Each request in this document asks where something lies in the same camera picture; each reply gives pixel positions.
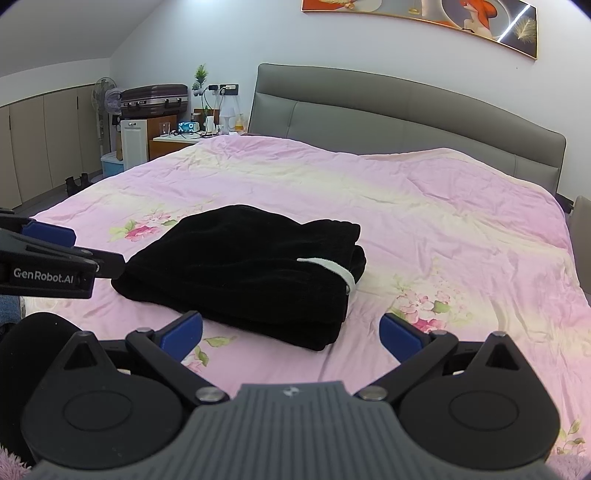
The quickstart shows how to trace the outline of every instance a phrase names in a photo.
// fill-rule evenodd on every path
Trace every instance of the gray bed frame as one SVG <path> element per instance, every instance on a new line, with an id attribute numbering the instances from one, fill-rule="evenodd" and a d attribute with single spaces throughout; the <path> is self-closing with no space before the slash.
<path id="1" fill-rule="evenodd" d="M 566 139 L 474 98 L 399 78 L 324 67 L 259 66 L 249 133 L 330 151 L 447 147 L 556 194 Z"/>

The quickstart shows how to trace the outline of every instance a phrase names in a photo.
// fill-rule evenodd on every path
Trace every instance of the wardrobe door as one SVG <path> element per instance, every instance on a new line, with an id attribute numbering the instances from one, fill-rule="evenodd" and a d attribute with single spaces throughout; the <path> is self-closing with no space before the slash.
<path id="1" fill-rule="evenodd" d="M 92 87 L 92 85 L 89 85 L 76 89 L 78 96 L 78 133 L 80 135 L 82 171 L 87 173 L 94 173 L 102 168 L 100 163 L 99 134 L 96 130 L 96 111 L 90 101 Z"/>
<path id="2" fill-rule="evenodd" d="M 9 110 L 14 169 L 21 200 L 26 202 L 53 188 L 45 144 L 43 97 L 13 103 Z"/>
<path id="3" fill-rule="evenodd" d="M 82 156 L 78 132 L 77 89 L 62 90 L 43 96 L 47 158 L 53 187 L 68 177 L 82 173 Z"/>
<path id="4" fill-rule="evenodd" d="M 17 173 L 12 159 L 9 107 L 0 108 L 0 207 L 14 208 L 22 203 Z"/>

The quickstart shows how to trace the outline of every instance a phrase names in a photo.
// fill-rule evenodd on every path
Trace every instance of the red-haired figure painting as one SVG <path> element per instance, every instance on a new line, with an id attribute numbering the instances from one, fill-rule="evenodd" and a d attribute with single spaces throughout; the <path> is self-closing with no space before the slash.
<path id="1" fill-rule="evenodd" d="M 302 0 L 302 11 L 423 20 L 538 56 L 537 11 L 521 0 Z"/>

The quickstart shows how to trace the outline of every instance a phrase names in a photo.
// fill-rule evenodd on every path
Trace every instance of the floral pattern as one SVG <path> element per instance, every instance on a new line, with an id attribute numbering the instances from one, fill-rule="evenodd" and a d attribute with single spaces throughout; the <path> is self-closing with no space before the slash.
<path id="1" fill-rule="evenodd" d="M 394 281 L 398 295 L 388 311 L 422 332 L 445 329 L 450 323 L 465 325 L 473 319 L 461 290 L 443 278 L 438 258 L 433 259 L 426 282 L 405 282 L 398 275 Z"/>
<path id="2" fill-rule="evenodd" d="M 221 346 L 230 345 L 230 343 L 236 340 L 236 338 L 238 337 L 211 337 L 203 339 L 203 341 L 209 347 L 220 348 Z M 185 367 L 197 374 L 202 371 L 202 367 L 209 365 L 209 355 L 202 349 L 202 347 L 205 347 L 203 342 L 201 342 L 200 345 L 197 345 L 193 351 L 182 361 L 182 364 Z"/>
<path id="3" fill-rule="evenodd" d="M 569 432 L 566 433 L 564 429 L 560 429 L 558 441 L 556 441 L 556 453 L 558 455 L 582 455 L 585 453 L 585 439 L 577 436 L 577 432 L 581 428 L 581 420 L 577 419 L 570 424 Z"/>
<path id="4" fill-rule="evenodd" d="M 122 238 L 139 242 L 140 240 L 163 231 L 163 227 L 171 227 L 178 223 L 178 219 L 172 218 L 169 213 L 164 213 L 159 208 L 144 215 L 140 220 L 130 219 L 123 227 L 113 227 L 109 230 L 111 242 Z"/>
<path id="5" fill-rule="evenodd" d="M 161 233 L 164 228 L 172 227 L 179 223 L 182 218 L 204 211 L 204 207 L 212 203 L 213 199 L 193 207 L 178 210 L 174 213 L 166 213 L 161 205 L 149 211 L 139 220 L 130 219 L 123 227 L 113 227 L 109 230 L 111 242 L 126 239 L 132 242 L 139 242 L 144 238 Z"/>

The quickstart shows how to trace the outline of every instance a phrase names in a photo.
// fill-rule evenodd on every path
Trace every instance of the black boot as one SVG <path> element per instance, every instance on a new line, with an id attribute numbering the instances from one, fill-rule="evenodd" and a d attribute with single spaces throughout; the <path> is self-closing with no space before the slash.
<path id="1" fill-rule="evenodd" d="M 88 187 L 90 187 L 92 185 L 92 183 L 90 183 L 90 180 L 88 179 L 88 174 L 87 173 L 83 173 L 80 175 L 80 187 L 82 190 L 87 189 Z"/>
<path id="2" fill-rule="evenodd" d="M 68 197 L 71 197 L 72 195 L 75 195 L 76 193 L 78 193 L 79 191 L 81 191 L 81 187 L 79 187 L 76 182 L 74 181 L 74 177 L 68 177 L 66 179 L 66 193 L 68 194 Z"/>

